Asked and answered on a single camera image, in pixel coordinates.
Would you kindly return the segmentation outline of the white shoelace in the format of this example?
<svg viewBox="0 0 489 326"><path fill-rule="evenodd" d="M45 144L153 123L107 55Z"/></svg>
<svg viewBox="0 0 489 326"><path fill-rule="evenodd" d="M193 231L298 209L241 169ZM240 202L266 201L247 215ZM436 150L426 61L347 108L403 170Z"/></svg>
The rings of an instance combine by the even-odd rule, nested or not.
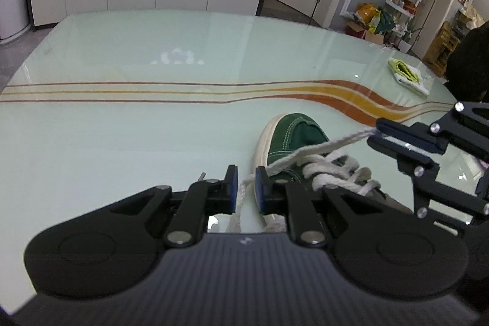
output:
<svg viewBox="0 0 489 326"><path fill-rule="evenodd" d="M370 168L361 166L354 157L344 152L346 146L375 133L374 128L366 128L332 141L303 146L266 166L265 170L268 176L274 177L297 166L298 174L314 192L323 188L343 188L383 203L387 196L381 192L381 183L373 179Z"/></svg>

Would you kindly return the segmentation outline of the wooden chair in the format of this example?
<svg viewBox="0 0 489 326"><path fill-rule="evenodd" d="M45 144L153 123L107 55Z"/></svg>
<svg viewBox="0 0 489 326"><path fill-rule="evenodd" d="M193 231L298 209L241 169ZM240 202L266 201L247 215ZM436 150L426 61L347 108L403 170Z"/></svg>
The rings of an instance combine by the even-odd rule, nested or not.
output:
<svg viewBox="0 0 489 326"><path fill-rule="evenodd" d="M447 60L460 44L451 24L445 21L431 42L423 63L439 78L445 76Z"/></svg>

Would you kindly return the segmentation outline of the cardboard boxes and bags pile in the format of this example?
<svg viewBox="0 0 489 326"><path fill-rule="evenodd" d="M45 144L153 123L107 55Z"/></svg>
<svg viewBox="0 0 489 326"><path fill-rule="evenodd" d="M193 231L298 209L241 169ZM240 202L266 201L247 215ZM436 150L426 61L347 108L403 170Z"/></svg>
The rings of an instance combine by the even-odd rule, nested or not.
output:
<svg viewBox="0 0 489 326"><path fill-rule="evenodd" d="M346 35L382 46L384 37L395 28L392 15L373 3L360 3L355 12L344 15Z"/></svg>

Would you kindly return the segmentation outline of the green canvas sneaker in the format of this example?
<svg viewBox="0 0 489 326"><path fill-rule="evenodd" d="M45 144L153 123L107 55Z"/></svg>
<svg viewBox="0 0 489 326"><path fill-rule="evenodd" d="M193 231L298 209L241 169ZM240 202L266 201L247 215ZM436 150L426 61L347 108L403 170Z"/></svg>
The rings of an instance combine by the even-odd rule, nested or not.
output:
<svg viewBox="0 0 489 326"><path fill-rule="evenodd" d="M254 166L266 168L268 177L276 183L299 183L311 193L341 188L411 214L408 207L381 190L369 168L360 166L343 151L374 132L374 128L366 128L331 141L309 116L297 112L279 115L261 133Z"/></svg>

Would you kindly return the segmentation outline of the yellow white folded cloth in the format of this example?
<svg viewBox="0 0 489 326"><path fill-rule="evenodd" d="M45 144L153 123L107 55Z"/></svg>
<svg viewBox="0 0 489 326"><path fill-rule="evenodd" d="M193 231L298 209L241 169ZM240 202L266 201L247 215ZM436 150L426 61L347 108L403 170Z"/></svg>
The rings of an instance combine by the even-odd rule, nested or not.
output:
<svg viewBox="0 0 489 326"><path fill-rule="evenodd" d="M424 85L424 79L418 69L402 60L390 58L387 65L396 82L412 92L427 97L430 91Z"/></svg>

